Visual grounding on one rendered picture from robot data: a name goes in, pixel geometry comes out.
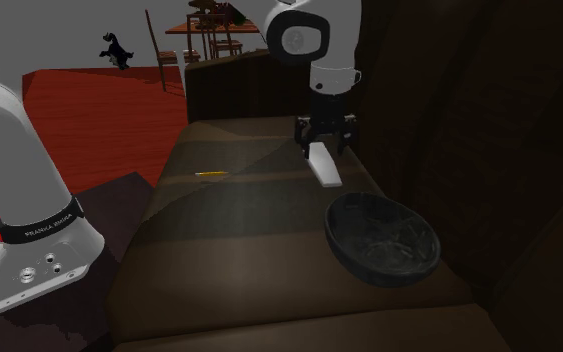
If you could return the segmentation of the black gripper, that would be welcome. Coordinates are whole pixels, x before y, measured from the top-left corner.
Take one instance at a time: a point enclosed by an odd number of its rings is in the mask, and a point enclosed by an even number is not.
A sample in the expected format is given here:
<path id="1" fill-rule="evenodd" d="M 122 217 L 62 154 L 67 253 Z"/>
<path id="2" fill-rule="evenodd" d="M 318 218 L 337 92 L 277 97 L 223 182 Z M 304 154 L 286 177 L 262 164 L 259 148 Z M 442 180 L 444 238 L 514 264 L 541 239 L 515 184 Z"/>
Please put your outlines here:
<path id="1" fill-rule="evenodd" d="M 311 94 L 310 117 L 297 116 L 294 123 L 294 140 L 300 145 L 305 159 L 309 158 L 310 141 L 304 135 L 309 126 L 317 135 L 335 134 L 338 132 L 337 153 L 343 154 L 344 149 L 355 135 L 357 117 L 346 113 L 346 98 L 344 94 L 329 95 L 319 92 Z"/>

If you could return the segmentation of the white flat remote control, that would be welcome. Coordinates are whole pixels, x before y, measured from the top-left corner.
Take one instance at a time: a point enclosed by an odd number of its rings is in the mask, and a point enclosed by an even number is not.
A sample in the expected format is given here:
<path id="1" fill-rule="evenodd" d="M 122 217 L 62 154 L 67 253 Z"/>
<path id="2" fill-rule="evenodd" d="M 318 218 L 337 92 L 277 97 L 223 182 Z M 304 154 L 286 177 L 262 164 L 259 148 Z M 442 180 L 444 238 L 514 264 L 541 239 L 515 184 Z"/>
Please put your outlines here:
<path id="1" fill-rule="evenodd" d="M 323 187 L 331 188 L 342 185 L 336 164 L 323 142 L 312 142 L 309 144 L 307 161 Z"/>

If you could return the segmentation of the black bowl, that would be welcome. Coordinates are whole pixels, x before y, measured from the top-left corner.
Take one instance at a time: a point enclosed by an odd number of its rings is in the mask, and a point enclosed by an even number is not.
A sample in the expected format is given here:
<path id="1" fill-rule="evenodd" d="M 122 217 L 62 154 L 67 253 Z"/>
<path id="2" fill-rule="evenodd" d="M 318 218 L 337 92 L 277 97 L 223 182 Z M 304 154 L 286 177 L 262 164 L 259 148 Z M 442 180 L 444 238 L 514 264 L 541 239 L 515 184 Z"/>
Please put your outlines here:
<path id="1" fill-rule="evenodd" d="M 426 220 L 384 196 L 343 194 L 327 207 L 324 225 L 338 262 L 372 286 L 416 284 L 429 277 L 441 261 L 440 240 Z"/>

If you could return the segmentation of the wooden chair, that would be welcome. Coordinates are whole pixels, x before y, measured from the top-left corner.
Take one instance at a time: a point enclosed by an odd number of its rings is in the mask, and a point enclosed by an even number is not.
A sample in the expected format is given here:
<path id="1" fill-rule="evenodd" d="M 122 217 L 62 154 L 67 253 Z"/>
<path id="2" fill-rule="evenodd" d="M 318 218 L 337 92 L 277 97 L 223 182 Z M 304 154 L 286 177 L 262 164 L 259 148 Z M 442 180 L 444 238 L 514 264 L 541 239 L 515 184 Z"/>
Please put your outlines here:
<path id="1" fill-rule="evenodd" d="M 158 43 L 157 43 L 157 40 L 156 40 L 156 37 L 155 37 L 155 34 L 154 34 L 154 30 L 153 30 L 153 27 L 152 27 L 152 23 L 151 23 L 151 19 L 150 19 L 150 15 L 149 15 L 148 10 L 145 10 L 145 18 L 146 18 L 150 38 L 152 40 L 153 48 L 154 48 L 154 51 L 155 51 L 155 54 L 156 54 L 156 60 L 157 60 L 157 64 L 158 64 L 158 68 L 159 68 L 159 72 L 160 72 L 162 88 L 163 88 L 164 91 L 167 91 L 164 67 L 166 65 L 177 65 L 178 64 L 178 57 L 177 57 L 177 54 L 174 51 L 160 51 L 159 50 Z"/>
<path id="2" fill-rule="evenodd" d="M 229 22 L 224 14 L 189 14 L 186 22 L 187 46 L 184 51 L 186 63 L 198 62 L 203 56 L 205 60 L 217 59 L 221 51 L 228 51 L 231 56 L 242 53 L 242 43 L 234 40 L 229 32 Z M 197 29 L 201 35 L 203 55 L 195 54 L 191 36 Z"/>

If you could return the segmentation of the brown sofa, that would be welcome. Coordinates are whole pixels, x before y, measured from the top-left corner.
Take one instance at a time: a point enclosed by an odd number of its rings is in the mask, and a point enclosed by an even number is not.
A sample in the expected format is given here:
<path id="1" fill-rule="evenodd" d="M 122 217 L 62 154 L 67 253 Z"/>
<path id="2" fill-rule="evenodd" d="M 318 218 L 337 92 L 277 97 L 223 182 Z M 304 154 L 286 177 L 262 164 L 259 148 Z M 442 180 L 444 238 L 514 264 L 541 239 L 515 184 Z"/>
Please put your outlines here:
<path id="1" fill-rule="evenodd" d="M 310 66 L 186 68 L 178 137 L 106 302 L 114 352 L 563 352 L 563 0 L 361 0 L 355 135 L 294 140 Z M 227 171 L 215 177 L 195 172 Z M 330 250 L 339 196 L 384 196 L 442 247 L 406 287 Z"/>

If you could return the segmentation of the wooden dining table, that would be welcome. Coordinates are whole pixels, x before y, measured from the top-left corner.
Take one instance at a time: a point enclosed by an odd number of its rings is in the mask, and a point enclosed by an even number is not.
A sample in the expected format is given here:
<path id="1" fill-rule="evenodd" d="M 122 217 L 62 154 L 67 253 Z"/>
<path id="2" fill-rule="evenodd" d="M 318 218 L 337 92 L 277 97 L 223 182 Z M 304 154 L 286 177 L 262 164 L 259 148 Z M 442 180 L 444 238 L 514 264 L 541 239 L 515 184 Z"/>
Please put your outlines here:
<path id="1" fill-rule="evenodd" d="M 243 44 L 233 34 L 259 34 L 258 27 L 229 2 L 218 0 L 188 0 L 195 9 L 186 21 L 165 31 L 167 35 L 185 35 L 183 51 L 186 64 L 201 59 L 216 59 L 221 51 L 230 56 L 243 53 Z"/>

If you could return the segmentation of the black dog figure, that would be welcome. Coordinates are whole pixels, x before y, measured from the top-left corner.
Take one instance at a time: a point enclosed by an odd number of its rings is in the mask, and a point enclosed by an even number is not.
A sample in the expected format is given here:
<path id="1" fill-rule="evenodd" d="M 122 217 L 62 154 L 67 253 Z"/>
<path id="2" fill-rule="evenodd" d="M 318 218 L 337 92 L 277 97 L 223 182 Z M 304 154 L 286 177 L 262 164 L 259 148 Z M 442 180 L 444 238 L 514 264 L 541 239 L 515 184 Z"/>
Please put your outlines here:
<path id="1" fill-rule="evenodd" d="M 134 56 L 133 52 L 127 52 L 124 50 L 118 42 L 117 37 L 114 33 L 107 32 L 103 36 L 103 40 L 109 42 L 110 45 L 107 50 L 101 51 L 100 57 L 108 57 L 109 61 L 117 66 L 120 70 L 125 70 L 129 68 L 127 60 Z"/>

